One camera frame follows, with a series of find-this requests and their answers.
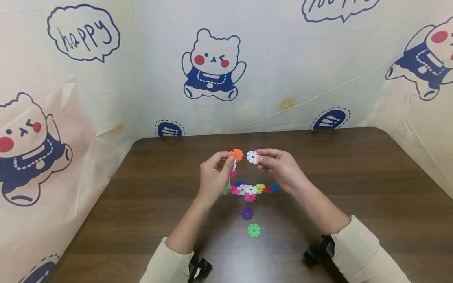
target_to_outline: hand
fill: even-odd
[[[269,173],[277,183],[288,193],[295,189],[312,185],[293,156],[278,149],[257,149],[258,170]]]
[[[234,156],[228,157],[229,154],[228,151],[217,152],[200,165],[198,197],[207,205],[213,205],[228,185],[235,159]]]

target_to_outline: cream sleeve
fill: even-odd
[[[148,263],[140,283],[187,283],[190,254],[178,254],[169,249],[164,237]]]
[[[333,262],[349,283],[410,283],[406,275],[381,247],[378,238],[354,215],[338,234]]]

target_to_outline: black clamp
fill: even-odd
[[[316,265],[321,258],[333,258],[335,255],[335,242],[331,236],[321,235],[323,242],[320,246],[311,244],[304,253],[304,258]]]
[[[212,265],[205,259],[201,259],[198,262],[194,257],[189,263],[189,282],[192,282],[196,278],[205,278],[211,271]]]

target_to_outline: wooden table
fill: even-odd
[[[453,282],[453,201],[376,128],[141,139],[134,144],[56,268],[50,283],[137,283],[199,186],[199,164],[216,151],[289,151],[307,177],[380,239],[413,283]],[[243,160],[234,179],[272,180]],[[195,251],[213,264],[205,282],[344,282],[302,255],[319,240],[284,192],[250,204],[260,237],[247,234],[244,198],[221,196]]]

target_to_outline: backdrop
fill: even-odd
[[[449,0],[0,0],[0,273],[43,282],[143,137],[375,126],[453,196]]]

